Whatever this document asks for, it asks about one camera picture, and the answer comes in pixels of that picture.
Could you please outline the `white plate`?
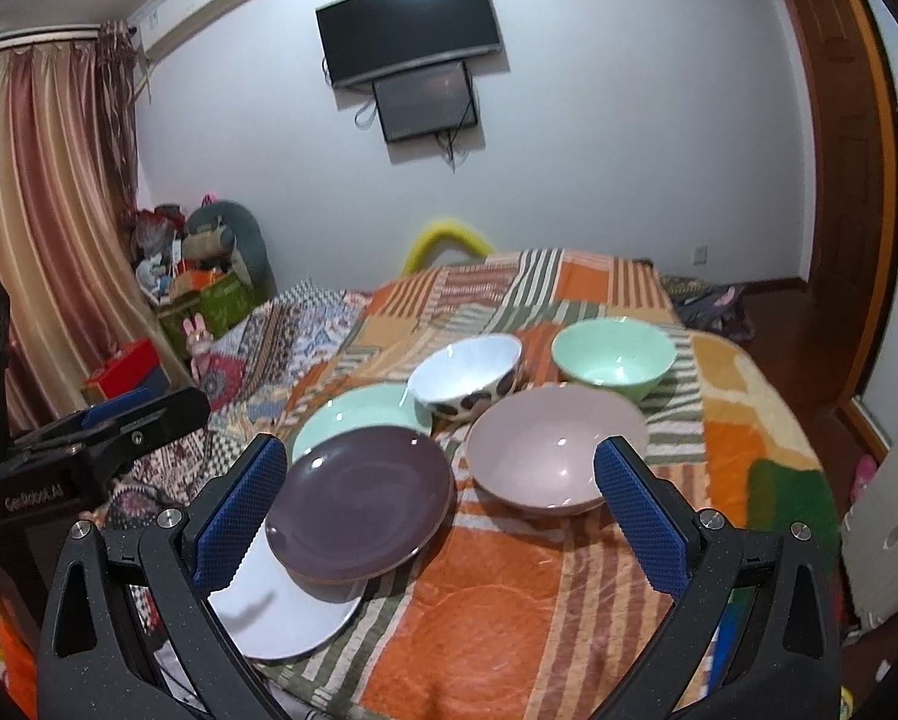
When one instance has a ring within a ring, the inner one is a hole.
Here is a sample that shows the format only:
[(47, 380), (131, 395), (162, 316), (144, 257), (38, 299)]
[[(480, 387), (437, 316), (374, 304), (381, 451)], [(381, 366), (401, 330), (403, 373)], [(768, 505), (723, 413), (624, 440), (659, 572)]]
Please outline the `white plate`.
[(314, 583), (286, 571), (260, 527), (231, 583), (208, 601), (245, 658), (277, 661), (327, 644), (353, 617), (364, 592), (366, 582)]

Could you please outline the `purple plate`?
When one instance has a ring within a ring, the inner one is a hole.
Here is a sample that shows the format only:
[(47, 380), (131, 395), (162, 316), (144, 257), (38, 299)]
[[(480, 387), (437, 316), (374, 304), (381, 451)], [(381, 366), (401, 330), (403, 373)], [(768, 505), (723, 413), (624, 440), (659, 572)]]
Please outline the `purple plate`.
[(265, 536), (299, 577), (359, 582), (418, 554), (454, 500), (452, 466), (435, 440), (408, 427), (359, 427), (294, 461)]

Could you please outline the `mint green plate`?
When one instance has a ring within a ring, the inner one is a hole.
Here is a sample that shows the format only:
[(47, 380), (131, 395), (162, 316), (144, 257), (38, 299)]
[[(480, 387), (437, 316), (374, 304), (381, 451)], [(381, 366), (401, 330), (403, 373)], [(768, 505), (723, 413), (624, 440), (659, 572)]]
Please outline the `mint green plate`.
[(353, 388), (332, 397), (302, 421), (291, 450), (291, 461), (309, 454), (325, 440), (359, 427), (410, 427), (429, 436), (433, 417), (418, 403), (405, 383), (380, 382)]

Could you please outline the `mint green bowl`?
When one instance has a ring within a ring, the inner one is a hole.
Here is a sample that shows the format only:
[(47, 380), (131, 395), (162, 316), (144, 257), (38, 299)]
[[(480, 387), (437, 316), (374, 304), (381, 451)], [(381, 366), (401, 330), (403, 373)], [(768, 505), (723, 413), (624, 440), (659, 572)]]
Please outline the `mint green bowl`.
[(551, 357), (569, 380), (643, 400), (672, 369), (677, 346), (663, 330), (629, 317), (588, 319), (564, 327)]

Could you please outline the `white bowl with dark spots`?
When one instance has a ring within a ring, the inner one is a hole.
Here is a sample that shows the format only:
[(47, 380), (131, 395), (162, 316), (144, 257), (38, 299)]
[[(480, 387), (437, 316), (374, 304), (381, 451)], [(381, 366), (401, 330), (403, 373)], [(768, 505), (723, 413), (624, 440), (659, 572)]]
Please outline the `white bowl with dark spots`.
[(522, 341), (509, 333), (454, 341), (413, 369), (408, 394), (440, 419), (468, 421), (512, 394), (522, 353)]

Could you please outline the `red box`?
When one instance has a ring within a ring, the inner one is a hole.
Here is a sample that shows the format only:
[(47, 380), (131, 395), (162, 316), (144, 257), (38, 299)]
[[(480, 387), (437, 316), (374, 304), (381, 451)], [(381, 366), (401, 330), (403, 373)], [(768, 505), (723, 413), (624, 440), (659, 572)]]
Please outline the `red box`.
[(89, 405), (104, 403), (141, 387), (158, 366), (158, 351), (149, 338), (132, 341), (92, 372), (83, 382), (81, 394)]

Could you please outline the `pink bunny toy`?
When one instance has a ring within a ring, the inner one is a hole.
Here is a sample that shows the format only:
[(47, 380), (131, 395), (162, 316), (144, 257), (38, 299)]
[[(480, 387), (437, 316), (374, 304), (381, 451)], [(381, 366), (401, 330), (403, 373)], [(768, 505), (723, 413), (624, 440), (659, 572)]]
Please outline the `pink bunny toy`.
[(203, 374), (208, 371), (214, 337), (209, 333), (202, 314), (193, 314), (192, 317), (187, 317), (182, 322), (182, 328), (185, 335), (185, 349), (188, 359), (190, 359), (190, 374), (192, 374), (193, 382), (198, 383), (202, 380)]

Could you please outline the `blue patterned patchwork quilt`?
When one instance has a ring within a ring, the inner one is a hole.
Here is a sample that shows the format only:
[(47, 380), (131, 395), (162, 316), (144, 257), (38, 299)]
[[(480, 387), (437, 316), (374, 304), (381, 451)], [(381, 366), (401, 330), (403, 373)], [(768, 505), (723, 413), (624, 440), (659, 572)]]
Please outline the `blue patterned patchwork quilt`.
[(358, 328), (369, 302), (361, 291), (304, 280), (214, 341), (200, 383), (209, 398), (208, 424), (117, 478), (109, 502), (92, 514), (97, 525), (128, 530), (152, 522), (229, 472), (257, 434), (289, 437), (296, 401)]

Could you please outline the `green cardboard box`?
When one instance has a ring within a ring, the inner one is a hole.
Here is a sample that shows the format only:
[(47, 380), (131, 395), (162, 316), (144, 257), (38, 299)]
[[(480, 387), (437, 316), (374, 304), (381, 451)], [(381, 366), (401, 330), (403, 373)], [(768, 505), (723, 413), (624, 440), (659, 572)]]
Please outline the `green cardboard box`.
[(170, 348), (181, 359), (187, 357), (184, 320), (197, 314), (203, 317), (208, 332), (221, 338), (242, 322), (257, 305), (254, 289), (248, 288), (234, 273), (208, 284), (198, 293), (164, 305), (156, 312)]

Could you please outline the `grey plush toy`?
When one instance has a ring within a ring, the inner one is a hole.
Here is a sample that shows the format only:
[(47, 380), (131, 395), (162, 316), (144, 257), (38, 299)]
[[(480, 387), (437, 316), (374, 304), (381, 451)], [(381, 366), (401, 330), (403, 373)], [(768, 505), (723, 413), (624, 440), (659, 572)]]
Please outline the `grey plush toy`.
[(263, 299), (277, 291), (262, 228), (245, 206), (232, 200), (213, 200), (188, 215), (182, 259), (200, 268), (220, 266), (234, 271)]

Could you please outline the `striped pink curtain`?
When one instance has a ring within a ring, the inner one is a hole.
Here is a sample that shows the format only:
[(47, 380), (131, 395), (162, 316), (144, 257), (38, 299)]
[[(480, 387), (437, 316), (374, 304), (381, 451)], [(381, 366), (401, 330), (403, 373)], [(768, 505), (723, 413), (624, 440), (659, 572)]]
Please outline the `striped pink curtain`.
[(130, 265), (136, 216), (136, 50), (124, 21), (79, 41), (0, 50), (0, 280), (10, 294), (8, 421), (79, 410), (118, 348), (151, 340), (190, 377)]

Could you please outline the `yellow curved tube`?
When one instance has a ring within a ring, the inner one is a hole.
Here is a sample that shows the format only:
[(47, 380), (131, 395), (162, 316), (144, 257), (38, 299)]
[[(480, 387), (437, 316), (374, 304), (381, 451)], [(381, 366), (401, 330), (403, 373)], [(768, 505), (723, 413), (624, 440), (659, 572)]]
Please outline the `yellow curved tube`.
[(407, 257), (401, 265), (400, 275), (408, 277), (424, 270), (439, 254), (440, 250), (457, 249), (474, 259), (484, 259), (494, 252), (494, 247), (480, 232), (455, 218), (437, 218), (423, 227), (418, 237), (410, 245)]

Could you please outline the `brown wooden door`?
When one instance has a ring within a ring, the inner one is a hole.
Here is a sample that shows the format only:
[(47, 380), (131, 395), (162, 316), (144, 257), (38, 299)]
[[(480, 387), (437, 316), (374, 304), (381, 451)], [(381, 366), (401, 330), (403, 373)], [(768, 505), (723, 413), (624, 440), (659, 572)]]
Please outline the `brown wooden door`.
[(807, 76), (816, 202), (808, 286), (855, 341), (836, 410), (881, 460), (885, 431), (862, 406), (898, 273), (898, 115), (867, 0), (785, 0)]

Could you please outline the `small black monitor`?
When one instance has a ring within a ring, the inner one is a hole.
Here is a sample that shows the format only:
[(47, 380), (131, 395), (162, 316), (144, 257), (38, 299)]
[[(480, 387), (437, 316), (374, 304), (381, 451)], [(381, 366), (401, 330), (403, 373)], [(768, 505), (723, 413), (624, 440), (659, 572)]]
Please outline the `small black monitor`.
[(478, 125), (478, 106), (465, 62), (397, 73), (375, 82), (373, 93), (387, 143), (452, 135)]

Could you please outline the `wall-mounted black television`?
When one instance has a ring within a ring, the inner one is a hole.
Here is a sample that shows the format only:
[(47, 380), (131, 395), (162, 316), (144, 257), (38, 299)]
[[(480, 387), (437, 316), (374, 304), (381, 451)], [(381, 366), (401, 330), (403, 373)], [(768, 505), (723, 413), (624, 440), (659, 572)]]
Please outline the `wall-mounted black television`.
[(335, 88), (503, 48), (491, 0), (340, 0), (316, 16)]

